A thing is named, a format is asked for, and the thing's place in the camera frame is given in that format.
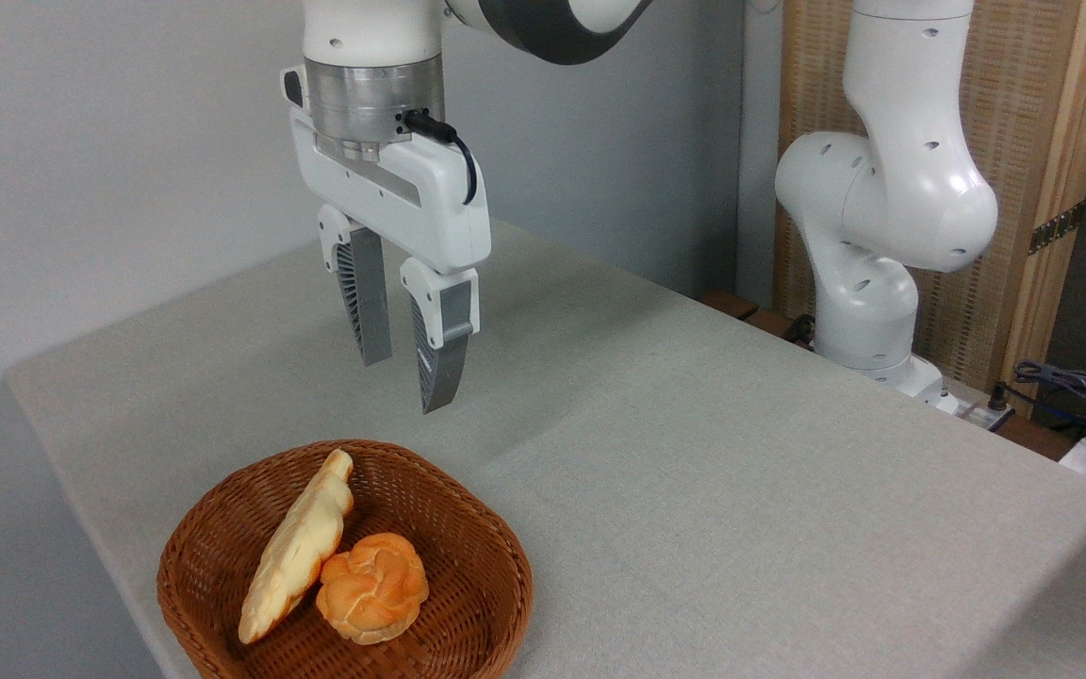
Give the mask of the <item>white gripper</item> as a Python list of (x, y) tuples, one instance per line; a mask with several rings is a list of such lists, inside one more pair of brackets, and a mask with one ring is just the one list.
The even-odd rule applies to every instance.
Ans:
[(411, 296), (422, 411), (451, 404), (469, 337), (480, 331), (471, 267), (491, 253), (485, 189), (465, 205), (464, 155), (422, 135), (387, 144), (370, 162), (342, 156), (301, 108), (290, 109), (290, 129), (304, 181), (327, 203), (318, 214), (324, 263), (337, 277), (363, 362), (392, 353), (383, 237), (411, 255), (400, 277)]

